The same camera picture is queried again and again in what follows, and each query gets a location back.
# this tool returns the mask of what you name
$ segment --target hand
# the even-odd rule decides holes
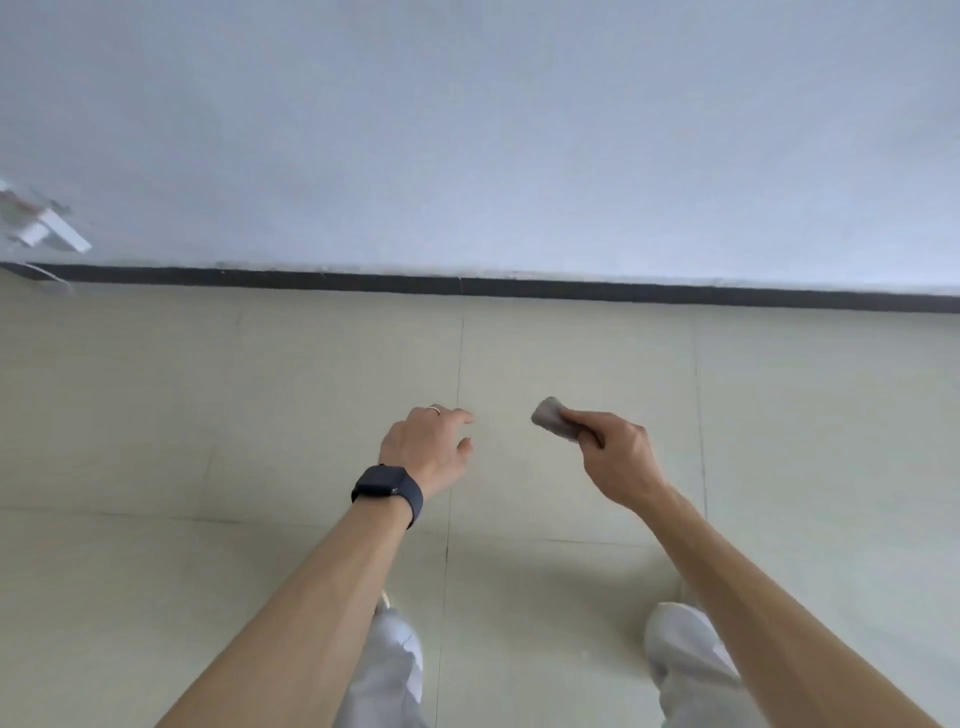
[[[424,499],[458,480],[473,454],[469,437],[457,442],[460,425],[473,422],[473,415],[466,409],[432,406],[440,410],[439,415],[430,408],[414,407],[406,420],[394,423],[380,444],[379,462],[405,468]]]
[[[564,418],[586,425],[600,436],[584,430],[578,441],[584,454],[584,470],[600,492],[614,503],[636,510],[651,495],[670,488],[647,430],[610,412],[561,411]]]

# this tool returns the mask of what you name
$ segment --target smartwatch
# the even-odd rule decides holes
[[[423,508],[423,491],[417,481],[410,477],[404,468],[397,465],[374,465],[367,468],[353,486],[350,502],[358,497],[390,497],[400,496],[410,503],[414,517],[410,520],[409,528],[417,520]]]

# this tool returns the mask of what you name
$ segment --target forearm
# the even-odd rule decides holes
[[[358,499],[159,726],[330,725],[409,522]]]
[[[631,507],[697,595],[776,728],[937,725],[673,488],[657,489]]]

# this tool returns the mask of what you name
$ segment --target person's left hand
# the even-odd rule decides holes
[[[399,465],[423,491],[423,499],[435,496],[467,470],[473,453],[469,437],[457,442],[460,425],[473,422],[466,409],[447,409],[433,404],[414,407],[401,423],[394,423],[380,444],[380,464]]]

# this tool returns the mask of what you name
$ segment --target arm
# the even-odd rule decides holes
[[[666,480],[646,430],[565,410],[600,491],[650,527],[699,598],[744,685],[776,728],[937,728],[916,704],[737,551]]]
[[[464,410],[415,408],[379,462],[400,465],[424,499],[463,474]],[[157,728],[329,726],[370,629],[411,512],[401,497],[358,498],[340,522],[217,657]]]

